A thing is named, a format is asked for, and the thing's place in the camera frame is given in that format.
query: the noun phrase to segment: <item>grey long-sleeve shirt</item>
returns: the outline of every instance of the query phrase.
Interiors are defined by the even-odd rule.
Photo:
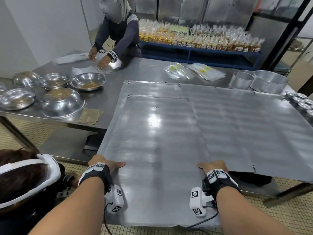
[[[126,27],[124,37],[115,45],[113,51],[120,58],[123,52],[135,39],[139,32],[139,23],[137,20],[130,21]],[[95,42],[101,47],[109,37],[109,20],[105,17],[96,36]]]

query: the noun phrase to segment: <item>headset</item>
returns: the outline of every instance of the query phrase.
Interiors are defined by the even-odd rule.
[[[24,194],[24,195],[22,195],[16,199],[13,199],[11,201],[0,204],[0,209],[3,209],[3,208],[8,207],[10,205],[14,205],[14,204],[16,204],[22,200],[25,200],[28,197],[41,192],[44,188],[52,185],[53,183],[57,182],[60,179],[60,177],[61,177],[60,167],[59,167],[57,161],[51,155],[49,155],[49,154],[38,154],[37,157],[39,159],[29,159],[29,160],[14,162],[14,163],[8,163],[8,164],[0,167],[0,175],[2,175],[2,174],[7,173],[9,171],[12,171],[12,170],[15,170],[17,168],[24,167],[24,166],[28,166],[28,165],[33,165],[33,164],[47,165],[47,173],[45,175],[45,180],[40,185],[38,185],[34,189],[31,189],[26,194]]]

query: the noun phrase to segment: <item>white headset strap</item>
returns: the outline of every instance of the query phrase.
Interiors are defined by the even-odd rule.
[[[0,175],[6,172],[12,171],[14,169],[32,165],[32,164],[46,164],[46,163],[40,159],[28,159],[28,160],[19,161],[19,162],[8,163],[0,167]]]

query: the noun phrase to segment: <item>blue shelf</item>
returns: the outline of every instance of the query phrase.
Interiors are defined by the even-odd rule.
[[[198,48],[187,48],[174,45],[139,42],[142,49],[142,57],[181,63],[203,63],[208,66],[237,68],[242,70],[256,70],[260,59],[260,52],[229,52],[221,50],[208,50]]]

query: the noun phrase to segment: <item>hand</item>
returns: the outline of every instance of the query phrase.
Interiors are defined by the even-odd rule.
[[[110,161],[110,160],[107,160],[104,156],[102,155],[95,155],[92,157],[92,159],[88,162],[88,166],[92,166],[94,164],[96,164],[97,162],[102,162],[102,163],[105,163],[109,169],[110,169],[110,174],[112,174],[112,172],[115,170],[115,169],[119,169],[123,166],[126,165],[126,162],[115,162],[115,161]]]
[[[214,169],[223,169],[223,171],[228,172],[226,164],[223,160],[216,160],[214,162],[199,162],[197,163],[197,166],[198,168],[203,169],[205,174]]]
[[[96,47],[92,47],[92,49],[90,50],[89,55],[88,55],[88,57],[89,57],[89,59],[91,61],[95,61],[96,60],[97,52],[98,52],[97,48]]]
[[[110,62],[111,62],[110,57],[108,55],[105,55],[98,63],[98,67],[102,69],[103,67],[107,66]]]

